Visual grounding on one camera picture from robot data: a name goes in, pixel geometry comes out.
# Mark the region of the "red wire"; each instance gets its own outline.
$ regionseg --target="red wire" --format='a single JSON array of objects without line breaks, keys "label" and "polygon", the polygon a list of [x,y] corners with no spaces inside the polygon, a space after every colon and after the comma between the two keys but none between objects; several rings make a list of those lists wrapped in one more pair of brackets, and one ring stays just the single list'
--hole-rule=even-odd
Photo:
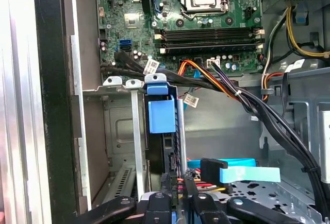
[{"label": "red wire", "polygon": [[209,187],[213,186],[213,184],[196,184],[197,187]]}]

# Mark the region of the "wire bundle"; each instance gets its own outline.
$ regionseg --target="wire bundle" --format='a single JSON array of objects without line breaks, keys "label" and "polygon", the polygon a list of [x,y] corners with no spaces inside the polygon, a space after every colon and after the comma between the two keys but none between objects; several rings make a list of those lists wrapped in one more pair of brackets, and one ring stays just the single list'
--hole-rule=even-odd
[{"label": "wire bundle", "polygon": [[[118,60],[122,60],[122,63],[129,70],[125,72],[122,71],[121,74],[127,73],[127,76],[132,76],[133,74],[135,76],[139,75],[143,77],[143,67],[128,57],[126,53],[123,54],[125,54],[125,57],[118,57]],[[183,76],[187,65],[191,65],[199,70],[204,78],[198,79]],[[230,81],[226,74],[216,64],[213,63],[211,65],[220,80],[217,80],[213,74],[201,65],[197,65],[190,60],[185,60],[181,64],[178,71],[179,74],[163,68],[158,68],[157,72],[164,73],[167,76],[168,81],[177,86],[201,87],[216,90],[223,92],[228,97],[242,103],[244,109],[257,116],[259,120],[263,121],[272,137],[291,155],[296,157],[304,166],[302,170],[303,172],[308,173],[310,178],[315,197],[316,210],[323,216],[327,216],[330,199],[329,185],[321,182],[320,167],[297,133],[290,127],[285,119],[283,119],[282,116],[270,106],[245,89],[236,87],[235,83]],[[111,67],[105,68],[107,72],[112,71],[113,69],[114,68]]]},{"label": "wire bundle", "polygon": [[324,51],[321,53],[314,53],[311,51],[307,51],[301,48],[298,43],[295,41],[293,35],[293,24],[292,24],[292,11],[293,7],[289,7],[286,12],[286,20],[287,20],[287,39],[289,47],[292,46],[292,50],[300,56],[306,56],[311,58],[325,58],[328,59],[330,57],[330,51]]}]

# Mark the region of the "black plastic clip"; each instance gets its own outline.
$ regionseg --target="black plastic clip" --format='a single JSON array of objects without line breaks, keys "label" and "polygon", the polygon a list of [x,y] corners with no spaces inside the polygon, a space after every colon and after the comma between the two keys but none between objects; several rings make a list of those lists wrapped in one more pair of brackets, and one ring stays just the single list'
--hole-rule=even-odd
[{"label": "black plastic clip", "polygon": [[303,173],[311,173],[312,171],[318,171],[319,170],[319,166],[317,166],[317,167],[312,167],[312,168],[306,168],[306,167],[303,167],[303,168],[301,168],[301,171],[303,172]]}]

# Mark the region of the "connector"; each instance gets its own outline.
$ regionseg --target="connector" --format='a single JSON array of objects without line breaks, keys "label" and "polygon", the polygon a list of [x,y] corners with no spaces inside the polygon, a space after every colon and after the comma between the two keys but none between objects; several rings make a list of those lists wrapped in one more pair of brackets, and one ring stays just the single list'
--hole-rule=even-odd
[{"label": "connector", "polygon": [[132,51],[132,47],[133,47],[132,40],[120,40],[119,41],[119,49],[120,50],[130,52],[130,51]]},{"label": "connector", "polygon": [[206,59],[206,68],[211,68],[211,63],[215,63],[218,67],[220,67],[220,59]]}]

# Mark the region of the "blue sata port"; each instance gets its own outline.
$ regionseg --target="blue sata port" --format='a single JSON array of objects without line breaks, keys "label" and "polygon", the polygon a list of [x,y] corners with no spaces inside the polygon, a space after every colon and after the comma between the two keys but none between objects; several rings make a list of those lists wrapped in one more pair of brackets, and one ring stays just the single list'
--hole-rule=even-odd
[{"label": "blue sata port", "polygon": [[119,40],[119,49],[123,51],[132,51],[132,40]]}]

